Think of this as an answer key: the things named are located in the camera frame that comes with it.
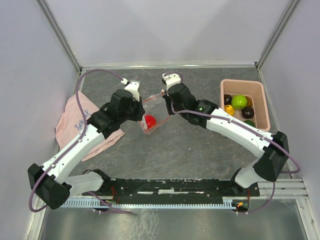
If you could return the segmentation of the green apple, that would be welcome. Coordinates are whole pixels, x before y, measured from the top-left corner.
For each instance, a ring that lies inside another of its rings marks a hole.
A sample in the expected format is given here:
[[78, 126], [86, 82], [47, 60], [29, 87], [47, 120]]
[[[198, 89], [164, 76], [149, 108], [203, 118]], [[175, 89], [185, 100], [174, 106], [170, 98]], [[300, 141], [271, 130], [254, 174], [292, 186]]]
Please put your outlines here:
[[238, 94], [232, 97], [231, 106], [236, 110], [241, 110], [245, 108], [247, 104], [247, 98], [242, 94]]

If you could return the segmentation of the clear zip top bag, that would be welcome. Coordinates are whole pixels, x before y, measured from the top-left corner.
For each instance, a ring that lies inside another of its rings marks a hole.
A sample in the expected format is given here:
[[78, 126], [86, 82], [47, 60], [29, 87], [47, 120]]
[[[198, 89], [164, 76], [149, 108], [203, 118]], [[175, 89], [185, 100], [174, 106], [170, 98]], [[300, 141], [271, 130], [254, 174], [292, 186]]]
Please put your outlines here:
[[[145, 110], [145, 113], [142, 117], [142, 121], [139, 121], [138, 123], [146, 135], [151, 135], [157, 128], [163, 125], [170, 118], [166, 108], [166, 102], [162, 97], [163, 95], [164, 90], [162, 90], [160, 93], [153, 94], [142, 101], [142, 106]], [[145, 115], [153, 116], [156, 119], [156, 126], [147, 129]]]

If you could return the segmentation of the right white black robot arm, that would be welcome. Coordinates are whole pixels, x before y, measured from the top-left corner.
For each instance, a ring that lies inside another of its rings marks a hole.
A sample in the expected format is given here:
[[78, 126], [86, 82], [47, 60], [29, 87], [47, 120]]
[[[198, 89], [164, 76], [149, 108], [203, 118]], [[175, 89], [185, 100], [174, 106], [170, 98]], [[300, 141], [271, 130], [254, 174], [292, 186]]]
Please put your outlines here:
[[170, 115], [178, 114], [192, 125], [217, 132], [256, 157], [254, 162], [236, 172], [234, 180], [229, 183], [231, 193], [240, 196], [254, 183], [277, 181], [290, 153], [285, 133], [262, 131], [226, 113], [209, 100], [197, 100], [183, 83], [168, 86], [163, 97]]

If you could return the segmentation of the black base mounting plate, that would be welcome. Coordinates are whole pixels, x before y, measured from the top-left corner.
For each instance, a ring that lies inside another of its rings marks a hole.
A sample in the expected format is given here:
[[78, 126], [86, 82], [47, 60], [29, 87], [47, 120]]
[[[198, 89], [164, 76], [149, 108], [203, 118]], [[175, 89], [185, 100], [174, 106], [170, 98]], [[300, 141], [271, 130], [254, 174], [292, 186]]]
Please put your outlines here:
[[221, 204], [223, 197], [259, 197], [257, 183], [241, 188], [230, 180], [209, 179], [124, 179], [107, 181], [97, 196], [115, 197], [118, 204], [187, 205]]

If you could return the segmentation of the pink folded cloth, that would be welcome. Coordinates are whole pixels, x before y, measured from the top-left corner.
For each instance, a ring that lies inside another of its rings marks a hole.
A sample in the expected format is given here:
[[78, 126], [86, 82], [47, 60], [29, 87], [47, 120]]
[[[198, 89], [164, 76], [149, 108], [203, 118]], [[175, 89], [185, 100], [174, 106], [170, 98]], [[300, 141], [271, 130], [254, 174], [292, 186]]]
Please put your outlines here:
[[[88, 120], [89, 117], [99, 108], [89, 100], [82, 92], [78, 92], [79, 101], [84, 112], [82, 116], [79, 109], [76, 96], [73, 95], [67, 100], [67, 103], [64, 108], [64, 112], [58, 121], [56, 126], [56, 141], [61, 149], [63, 149], [71, 140], [73, 140], [83, 129], [85, 120]], [[125, 135], [123, 130], [119, 129], [113, 132], [106, 140], [101, 144], [93, 148], [83, 159], [85, 162], [96, 155], [102, 153], [109, 147], [113, 146], [120, 138]]]

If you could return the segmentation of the yellow lemon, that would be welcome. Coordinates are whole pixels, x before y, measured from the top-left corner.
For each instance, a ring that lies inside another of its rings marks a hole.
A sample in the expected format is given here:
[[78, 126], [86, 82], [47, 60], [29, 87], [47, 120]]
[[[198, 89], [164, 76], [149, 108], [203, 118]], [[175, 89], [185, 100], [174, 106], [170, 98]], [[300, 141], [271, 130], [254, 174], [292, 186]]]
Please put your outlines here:
[[224, 111], [231, 116], [234, 116], [236, 112], [236, 110], [230, 104], [224, 106]]

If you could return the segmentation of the aluminium frame rail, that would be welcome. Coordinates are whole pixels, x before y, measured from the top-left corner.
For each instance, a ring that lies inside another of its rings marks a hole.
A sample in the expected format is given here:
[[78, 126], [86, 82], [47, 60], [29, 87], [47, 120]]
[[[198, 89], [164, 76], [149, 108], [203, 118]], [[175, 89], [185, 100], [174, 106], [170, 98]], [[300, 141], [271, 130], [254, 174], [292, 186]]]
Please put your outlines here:
[[125, 66], [87, 66], [83, 71], [104, 70], [144, 70], [144, 69], [221, 69], [221, 68], [256, 68], [254, 64], [175, 64], [175, 65], [125, 65]]

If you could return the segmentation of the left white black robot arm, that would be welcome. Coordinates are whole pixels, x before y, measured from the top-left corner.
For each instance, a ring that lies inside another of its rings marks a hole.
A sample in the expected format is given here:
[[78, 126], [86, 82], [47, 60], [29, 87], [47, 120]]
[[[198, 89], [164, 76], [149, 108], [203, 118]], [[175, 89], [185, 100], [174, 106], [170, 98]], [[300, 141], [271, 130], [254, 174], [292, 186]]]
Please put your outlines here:
[[82, 131], [53, 158], [41, 166], [32, 164], [27, 175], [29, 200], [37, 195], [47, 207], [61, 207], [72, 194], [96, 191], [106, 195], [111, 189], [107, 175], [91, 172], [69, 177], [75, 166], [97, 145], [120, 129], [126, 121], [141, 121], [145, 111], [138, 90], [118, 89], [98, 111], [91, 114]]

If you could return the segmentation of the pink plastic bin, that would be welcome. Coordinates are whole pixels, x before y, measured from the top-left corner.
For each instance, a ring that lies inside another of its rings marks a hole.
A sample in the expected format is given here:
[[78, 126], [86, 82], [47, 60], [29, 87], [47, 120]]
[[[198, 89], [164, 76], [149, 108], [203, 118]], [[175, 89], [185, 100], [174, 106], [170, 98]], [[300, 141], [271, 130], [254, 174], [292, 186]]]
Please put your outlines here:
[[232, 97], [235, 95], [249, 96], [252, 99], [254, 117], [245, 119], [241, 115], [241, 109], [235, 109], [233, 117], [240, 121], [252, 120], [255, 127], [268, 132], [270, 130], [270, 119], [267, 107], [267, 100], [262, 83], [250, 80], [224, 79], [220, 83], [220, 107], [224, 110], [224, 95]]

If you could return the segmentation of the dark green fruit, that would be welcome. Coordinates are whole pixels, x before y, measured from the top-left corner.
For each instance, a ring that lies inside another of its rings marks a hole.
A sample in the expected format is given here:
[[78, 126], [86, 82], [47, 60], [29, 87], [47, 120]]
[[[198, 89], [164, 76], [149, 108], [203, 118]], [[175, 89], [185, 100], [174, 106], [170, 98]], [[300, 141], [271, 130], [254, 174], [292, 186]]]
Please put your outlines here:
[[256, 124], [252, 120], [247, 119], [244, 121], [244, 123], [246, 123], [247, 125], [250, 125], [251, 127], [254, 127], [254, 128], [256, 127]]

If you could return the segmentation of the red apple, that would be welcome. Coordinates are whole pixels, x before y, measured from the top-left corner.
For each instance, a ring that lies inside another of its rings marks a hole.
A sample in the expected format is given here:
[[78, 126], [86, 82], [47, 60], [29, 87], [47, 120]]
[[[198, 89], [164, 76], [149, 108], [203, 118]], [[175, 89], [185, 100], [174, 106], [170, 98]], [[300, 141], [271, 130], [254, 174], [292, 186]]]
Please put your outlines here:
[[151, 128], [155, 127], [157, 124], [156, 119], [152, 115], [147, 114], [144, 116], [144, 119], [145, 119], [147, 129], [151, 129]]

